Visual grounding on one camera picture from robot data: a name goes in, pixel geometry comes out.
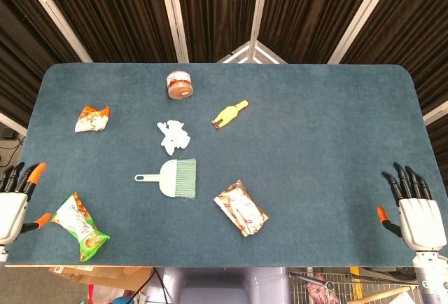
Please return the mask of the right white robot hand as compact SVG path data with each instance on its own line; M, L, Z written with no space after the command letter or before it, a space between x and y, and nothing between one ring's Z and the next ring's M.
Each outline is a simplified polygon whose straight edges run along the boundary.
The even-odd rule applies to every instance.
M382 172L398 209L400 224L391 222L386 210L378 206L380 224L401 238L413 251L440 251L447 236L438 203L433 199L426 180L411 167L393 164L397 176Z

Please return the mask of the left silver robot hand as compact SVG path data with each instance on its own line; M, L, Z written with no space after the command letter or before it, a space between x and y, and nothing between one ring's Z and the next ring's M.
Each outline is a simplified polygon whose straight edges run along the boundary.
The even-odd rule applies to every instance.
M28 167L22 174L25 164L8 166L1 174L1 248L13 243L20 234L40 230L51 218L50 213L39 219L25 223L29 202L41 175L46 170L45 163Z

